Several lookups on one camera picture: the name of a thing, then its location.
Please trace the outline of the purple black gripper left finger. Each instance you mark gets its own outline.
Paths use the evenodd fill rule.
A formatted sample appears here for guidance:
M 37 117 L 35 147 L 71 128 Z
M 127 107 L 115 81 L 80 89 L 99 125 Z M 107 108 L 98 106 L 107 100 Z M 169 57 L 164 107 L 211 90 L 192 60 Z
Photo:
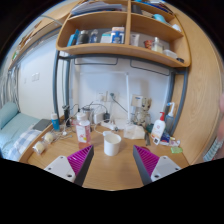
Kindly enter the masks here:
M 60 155 L 45 168 L 45 171 L 82 186 L 93 155 L 94 147 L 90 145 L 68 157 Z

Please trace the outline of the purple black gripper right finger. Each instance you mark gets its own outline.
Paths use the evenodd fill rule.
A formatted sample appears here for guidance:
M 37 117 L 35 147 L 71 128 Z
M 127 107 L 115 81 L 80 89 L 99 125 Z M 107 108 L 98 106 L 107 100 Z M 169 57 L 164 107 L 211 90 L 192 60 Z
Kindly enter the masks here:
M 133 146 L 133 156 L 144 185 L 155 182 L 180 170 L 167 156 L 157 156 L 148 149 Z

